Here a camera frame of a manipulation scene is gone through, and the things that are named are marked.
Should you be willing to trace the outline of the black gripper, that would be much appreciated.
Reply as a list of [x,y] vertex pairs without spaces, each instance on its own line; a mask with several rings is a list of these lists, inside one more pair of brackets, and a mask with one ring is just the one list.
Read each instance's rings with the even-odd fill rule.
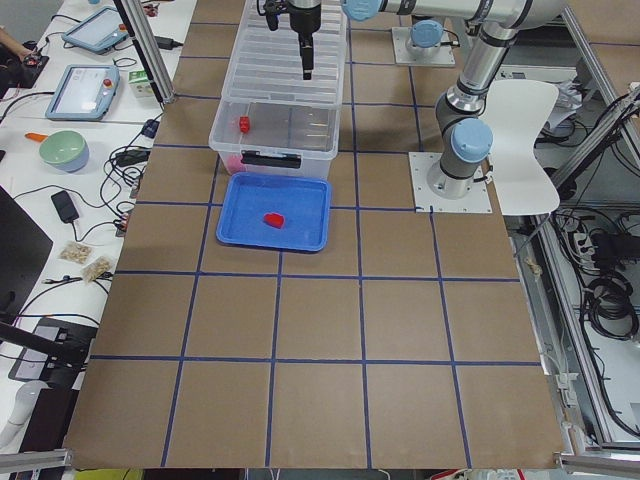
[[298,33],[299,54],[302,64],[302,78],[312,79],[314,70],[313,35],[321,26],[320,0],[287,0],[289,23]]

